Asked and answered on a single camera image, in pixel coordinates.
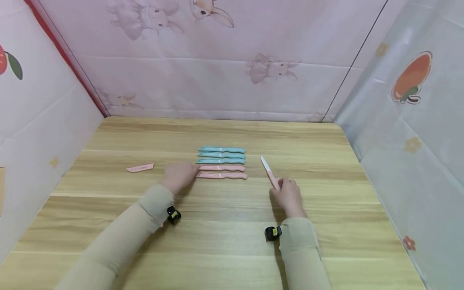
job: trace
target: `paring knife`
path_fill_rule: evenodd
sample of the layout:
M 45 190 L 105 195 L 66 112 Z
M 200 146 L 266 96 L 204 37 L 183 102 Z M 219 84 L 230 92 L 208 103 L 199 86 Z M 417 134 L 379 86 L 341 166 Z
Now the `paring knife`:
M 216 166 L 216 165 L 202 165 L 198 170 L 209 170 L 209 171 L 245 171 L 245 167 L 240 165 L 223 165 L 223 166 Z
M 195 175 L 196 178 L 210 179 L 246 179 L 248 176 L 245 173 L 214 173 L 214 172 L 199 172 Z
M 198 156 L 212 158 L 240 158 L 245 159 L 245 154 L 242 153 L 217 153 L 217 152 L 200 152 Z
M 267 162 L 266 162 L 266 160 L 264 159 L 264 157 L 262 155 L 261 155 L 261 162 L 263 163 L 264 168 L 266 169 L 267 176 L 269 177 L 269 180 L 272 183 L 272 187 L 274 187 L 274 189 L 280 189 L 279 182 L 274 177 L 274 174 L 272 174 L 272 171 L 269 168 L 269 165 L 267 165 Z
M 198 151 L 210 151 L 210 152 L 231 152 L 245 154 L 245 149 L 236 147 L 215 147 L 215 146 L 203 146 Z
M 197 164 L 245 164 L 245 159 L 240 158 L 222 158 L 222 159 L 209 159 L 203 158 L 197 161 Z

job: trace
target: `bunny illustration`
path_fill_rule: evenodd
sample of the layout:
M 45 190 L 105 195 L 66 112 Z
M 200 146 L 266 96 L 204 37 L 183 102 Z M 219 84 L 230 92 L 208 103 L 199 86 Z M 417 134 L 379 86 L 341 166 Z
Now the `bunny illustration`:
M 220 24 L 233 28 L 232 18 L 224 10 L 217 8 L 214 3 L 216 0 L 190 0 L 190 8 L 193 16 L 197 19 L 203 19 L 207 16 L 213 17 Z
M 111 25 L 120 27 L 131 40 L 139 37 L 147 38 L 146 33 L 155 29 L 158 33 L 166 27 L 176 33 L 184 33 L 184 30 L 168 16 L 173 15 L 179 9 L 177 2 L 167 2 L 164 8 L 156 8 L 148 0 L 115 0 L 114 6 L 106 6 L 106 10 L 115 14 L 117 20 L 112 20 Z
M 263 82 L 267 77 L 273 77 L 277 80 L 280 77 L 286 76 L 289 80 L 296 81 L 296 75 L 289 71 L 289 68 L 299 64 L 300 62 L 279 62 L 277 59 L 268 58 L 264 54 L 258 53 L 253 61 L 245 63 L 246 66 L 251 68 L 245 74 L 251 76 L 253 84 Z
M 134 108 L 134 109 L 143 109 L 141 106 L 131 102 L 135 99 L 134 93 L 125 94 L 124 96 L 108 94 L 99 88 L 95 88 L 98 95 L 102 98 L 103 105 L 106 109 L 111 109 L 111 107 L 119 108 Z

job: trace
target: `pink knife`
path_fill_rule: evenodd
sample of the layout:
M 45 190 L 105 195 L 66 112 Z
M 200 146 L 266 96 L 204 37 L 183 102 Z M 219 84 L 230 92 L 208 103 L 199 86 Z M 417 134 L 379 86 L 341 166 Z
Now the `pink knife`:
M 222 166 L 215 166 L 215 165 L 202 165 L 200 166 L 199 170 L 209 170 L 209 171 L 245 171 L 245 167 L 240 165 L 222 165 Z
M 248 176 L 245 173 L 214 173 L 214 172 L 198 172 L 196 178 L 210 178 L 210 179 L 246 179 Z
M 274 187 L 274 189 L 280 189 L 279 182 L 274 177 L 274 174 L 272 174 L 272 171 L 269 168 L 269 165 L 267 165 L 267 162 L 266 162 L 266 160 L 264 159 L 264 157 L 262 155 L 261 155 L 261 162 L 263 163 L 264 168 L 267 171 L 267 176 L 269 177 L 269 180 L 271 181 L 272 186 Z

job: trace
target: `wrist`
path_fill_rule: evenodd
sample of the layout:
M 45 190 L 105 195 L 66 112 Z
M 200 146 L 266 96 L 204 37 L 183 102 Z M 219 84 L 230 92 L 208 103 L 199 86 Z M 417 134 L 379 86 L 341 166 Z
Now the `wrist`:
M 167 190 L 169 190 L 174 196 L 176 196 L 177 193 L 179 193 L 179 191 L 181 190 L 181 188 L 179 188 L 179 185 L 177 185 L 176 182 L 163 179 L 160 182 L 160 184 L 164 186 Z
M 287 218 L 308 218 L 303 206 L 290 207 L 284 210 Z

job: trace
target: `wood grain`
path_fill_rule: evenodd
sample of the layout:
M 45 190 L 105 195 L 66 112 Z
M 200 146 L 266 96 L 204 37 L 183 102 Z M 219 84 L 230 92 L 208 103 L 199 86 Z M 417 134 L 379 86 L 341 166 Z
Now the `wood grain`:
M 247 180 L 198 179 L 176 201 L 182 221 L 139 250 L 125 289 L 287 289 L 278 242 L 284 219 L 269 197 L 265 156 L 302 190 L 333 289 L 424 289 L 343 132 L 334 124 L 221 120 L 104 120 L 0 268 L 4 290 L 51 289 L 92 240 L 201 146 L 244 147 Z M 155 163 L 153 170 L 125 168 Z

